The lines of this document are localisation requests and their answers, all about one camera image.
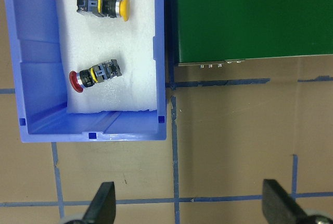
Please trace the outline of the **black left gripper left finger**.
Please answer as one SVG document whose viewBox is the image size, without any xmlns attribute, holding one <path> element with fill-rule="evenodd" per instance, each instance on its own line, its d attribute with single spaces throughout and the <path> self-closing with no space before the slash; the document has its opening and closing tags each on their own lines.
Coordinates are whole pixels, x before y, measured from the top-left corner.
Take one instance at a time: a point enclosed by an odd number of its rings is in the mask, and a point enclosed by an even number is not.
<svg viewBox="0 0 333 224">
<path fill-rule="evenodd" d="M 114 182 L 103 182 L 91 201 L 82 221 L 84 223 L 114 223 L 116 194 Z"/>
</svg>

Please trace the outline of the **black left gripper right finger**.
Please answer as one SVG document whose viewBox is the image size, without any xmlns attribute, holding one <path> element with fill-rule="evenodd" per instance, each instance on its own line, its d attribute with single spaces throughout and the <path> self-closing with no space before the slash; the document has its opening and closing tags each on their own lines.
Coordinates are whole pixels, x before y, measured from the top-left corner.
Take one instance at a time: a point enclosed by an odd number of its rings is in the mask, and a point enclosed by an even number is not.
<svg viewBox="0 0 333 224">
<path fill-rule="evenodd" d="M 262 212 L 267 223 L 300 223 L 307 218 L 305 211 L 275 179 L 264 179 Z"/>
</svg>

